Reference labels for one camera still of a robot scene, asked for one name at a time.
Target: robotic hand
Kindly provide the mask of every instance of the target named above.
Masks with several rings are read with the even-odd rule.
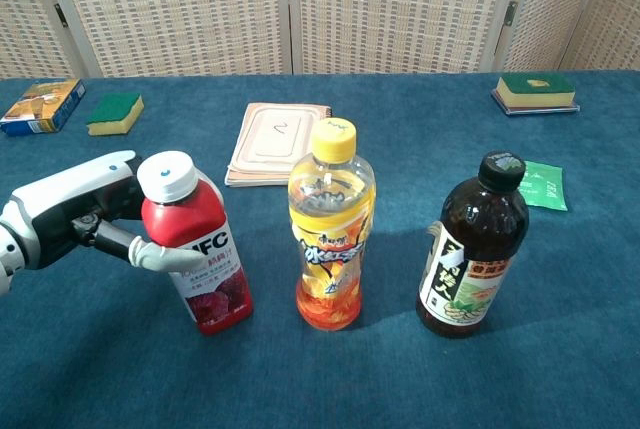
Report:
[[[198,268],[200,252],[144,242],[110,224],[141,219],[141,162],[134,151],[114,152],[14,190],[0,214],[0,296],[17,271],[47,267],[78,244],[157,272]]]

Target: table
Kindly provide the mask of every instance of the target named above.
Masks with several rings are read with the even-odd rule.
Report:
[[[87,248],[22,271],[0,299],[2,427],[638,427],[640,73],[568,77],[579,114],[511,118],[489,95],[496,74],[86,80],[62,132],[2,134],[0,200],[107,152],[186,151],[222,188],[255,312],[201,336],[168,276]],[[0,81],[0,107],[32,82]],[[89,137],[89,112],[114,91],[142,94],[140,120]],[[285,188],[223,186],[257,101],[331,105],[376,172],[364,306],[347,330],[297,313]],[[530,209],[484,327],[445,339],[414,311],[426,227],[502,148],[563,167],[570,210]]]

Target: blue box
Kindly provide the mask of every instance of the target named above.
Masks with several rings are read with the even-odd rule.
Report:
[[[0,119],[9,136],[58,132],[84,96],[80,79],[34,84]]]

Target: notebook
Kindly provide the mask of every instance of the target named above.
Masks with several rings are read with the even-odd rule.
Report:
[[[293,166],[311,152],[311,127],[331,116],[313,104],[251,103],[231,156],[227,186],[286,185]]]

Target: green scrubbing pad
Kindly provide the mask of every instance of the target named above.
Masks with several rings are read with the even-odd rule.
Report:
[[[502,74],[496,92],[507,107],[571,106],[575,88],[555,72],[512,72]]]
[[[103,136],[126,134],[142,112],[144,104],[140,94],[108,94],[87,121],[89,134]]]

